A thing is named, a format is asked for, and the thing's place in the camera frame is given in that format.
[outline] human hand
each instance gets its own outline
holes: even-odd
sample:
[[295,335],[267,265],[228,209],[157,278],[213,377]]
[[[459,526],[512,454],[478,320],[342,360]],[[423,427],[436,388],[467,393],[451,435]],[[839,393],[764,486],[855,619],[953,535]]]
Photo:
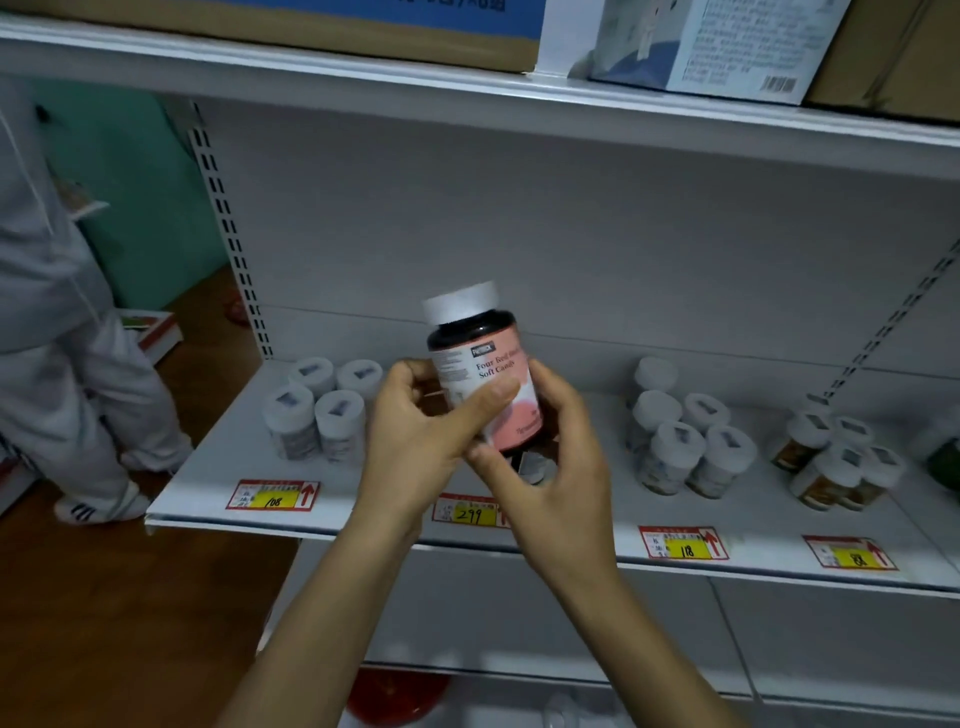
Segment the human hand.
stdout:
[[399,526],[416,539],[423,512],[453,475],[464,450],[516,396],[520,383],[497,376],[459,407],[437,417],[420,409],[437,372],[423,359],[397,362],[387,374],[373,407],[367,462],[354,516]]
[[589,586],[616,574],[610,469],[577,391],[533,359],[530,375],[546,421],[556,415],[557,476],[528,485],[503,455],[481,443],[466,459],[506,511],[516,542],[543,580],[555,591]]

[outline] yellow price sticker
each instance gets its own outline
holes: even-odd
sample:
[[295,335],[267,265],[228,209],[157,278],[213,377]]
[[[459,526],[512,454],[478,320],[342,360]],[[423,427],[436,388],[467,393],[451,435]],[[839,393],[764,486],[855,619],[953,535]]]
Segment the yellow price sticker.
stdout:
[[453,506],[453,522],[469,525],[497,525],[497,507],[487,503],[457,503]]
[[874,554],[863,548],[833,547],[833,555],[841,569],[889,569],[881,565]]
[[260,491],[250,501],[250,508],[294,508],[300,500],[300,489]]
[[666,550],[671,559],[712,559],[707,544],[699,539],[666,539]]

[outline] blue box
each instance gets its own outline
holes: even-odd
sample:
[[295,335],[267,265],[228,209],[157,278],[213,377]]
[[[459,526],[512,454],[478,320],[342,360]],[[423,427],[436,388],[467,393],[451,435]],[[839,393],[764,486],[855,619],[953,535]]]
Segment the blue box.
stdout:
[[502,71],[537,62],[546,0],[0,0],[0,8]]

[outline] white bottle cap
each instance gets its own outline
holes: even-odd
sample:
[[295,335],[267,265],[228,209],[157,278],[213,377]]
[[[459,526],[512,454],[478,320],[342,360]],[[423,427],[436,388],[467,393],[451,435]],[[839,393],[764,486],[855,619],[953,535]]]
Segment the white bottle cap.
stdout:
[[383,367],[372,359],[349,361],[337,370],[337,388],[357,392],[364,400],[373,401],[383,381]]
[[634,405],[634,419],[647,432],[653,432],[662,423],[679,420],[683,413],[678,401],[656,389],[641,392]]
[[903,458],[891,449],[870,445],[863,452],[863,479],[879,488],[893,488],[906,473]]
[[461,288],[459,291],[434,296],[423,302],[423,314],[426,323],[432,327],[450,324],[454,321],[463,321],[471,316],[479,316],[500,304],[500,297],[496,292],[496,283],[488,280],[477,283],[470,288]]
[[826,417],[817,412],[798,412],[787,420],[786,433],[801,445],[823,449],[833,436],[833,428]]
[[300,432],[313,420],[313,394],[296,382],[275,389],[263,401],[263,420],[273,432]]
[[659,389],[669,392],[677,385],[680,371],[672,361],[656,356],[644,356],[636,365],[634,381],[642,390]]
[[813,466],[828,480],[844,488],[856,488],[863,476],[863,455],[846,446],[824,450],[813,458]]
[[790,411],[794,414],[799,412],[816,412],[821,417],[828,418],[833,414],[833,407],[830,406],[830,400],[823,395],[806,392],[794,402]]
[[874,431],[866,423],[843,415],[833,420],[833,440],[863,450],[873,443]]
[[290,367],[290,373],[287,376],[290,381],[302,384],[313,392],[314,397],[322,397],[327,392],[333,391],[336,385],[335,373],[333,362],[329,359],[311,356],[308,359],[301,359]]
[[340,389],[323,395],[317,400],[313,413],[320,434],[338,440],[362,432],[367,423],[363,398],[348,390]]
[[663,423],[650,443],[650,450],[664,463],[675,468],[692,469],[700,462],[707,443],[690,425]]
[[706,432],[712,425],[729,423],[730,410],[716,397],[691,393],[684,397],[683,421],[699,432]]
[[739,475],[756,460],[756,443],[743,430],[729,425],[714,425],[707,430],[704,457],[718,468]]

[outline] price tag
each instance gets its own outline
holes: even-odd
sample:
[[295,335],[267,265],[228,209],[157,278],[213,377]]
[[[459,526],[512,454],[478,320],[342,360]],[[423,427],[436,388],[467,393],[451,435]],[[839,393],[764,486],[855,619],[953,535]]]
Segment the price tag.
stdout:
[[804,536],[824,569],[899,571],[873,539],[856,536]]
[[443,493],[433,506],[432,520],[461,525],[482,525],[492,528],[510,528],[507,517],[494,498],[484,496],[457,496]]
[[241,480],[229,511],[309,511],[320,492],[317,480]]
[[711,526],[642,525],[639,528],[651,559],[730,559],[716,529]]

